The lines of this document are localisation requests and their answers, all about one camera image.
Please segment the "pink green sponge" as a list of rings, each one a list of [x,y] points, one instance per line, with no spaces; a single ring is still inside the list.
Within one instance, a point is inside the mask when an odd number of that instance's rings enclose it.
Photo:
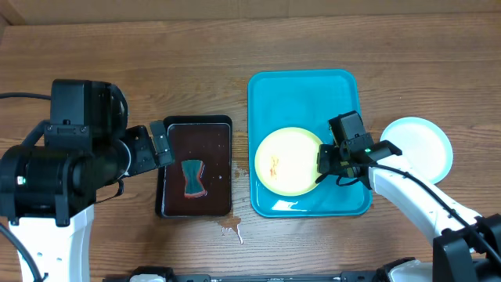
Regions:
[[[200,160],[186,160],[181,163],[185,179],[185,198],[203,197],[207,194],[201,177],[204,173],[204,163]]]

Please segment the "yellow plate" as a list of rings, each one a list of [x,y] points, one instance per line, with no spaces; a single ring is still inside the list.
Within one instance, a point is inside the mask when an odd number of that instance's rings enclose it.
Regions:
[[[265,188],[280,196],[296,197],[314,190],[317,155],[322,144],[309,130],[288,127],[266,136],[254,156],[254,169]]]

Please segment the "light blue plate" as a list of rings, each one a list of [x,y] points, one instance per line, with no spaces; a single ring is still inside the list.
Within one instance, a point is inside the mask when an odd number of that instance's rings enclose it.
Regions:
[[[448,136],[433,122],[403,117],[383,130],[380,141],[395,144],[416,171],[431,183],[441,182],[451,171],[453,149]]]

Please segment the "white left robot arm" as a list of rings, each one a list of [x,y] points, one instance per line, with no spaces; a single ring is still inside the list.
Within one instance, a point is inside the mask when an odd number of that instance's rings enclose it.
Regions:
[[[24,281],[88,281],[97,190],[173,162],[162,121],[95,137],[90,125],[41,121],[1,159],[2,234]]]

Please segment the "black water tray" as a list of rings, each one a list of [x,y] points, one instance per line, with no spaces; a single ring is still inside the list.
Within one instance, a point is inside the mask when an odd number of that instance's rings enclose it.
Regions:
[[[161,218],[224,216],[232,207],[232,120],[226,115],[170,116],[163,120],[175,161],[158,169],[155,212]],[[185,198],[181,163],[204,163],[207,194]]]

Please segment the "blue plastic tray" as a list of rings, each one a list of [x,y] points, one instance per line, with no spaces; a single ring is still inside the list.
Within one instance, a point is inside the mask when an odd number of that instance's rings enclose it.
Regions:
[[[258,179],[254,157],[259,144],[281,128],[306,129],[331,144],[328,121],[339,114],[359,111],[356,80],[346,70],[287,70],[261,72],[247,86],[250,202],[269,218],[357,216],[372,203],[361,183],[338,186],[328,176],[301,196],[273,193]]]

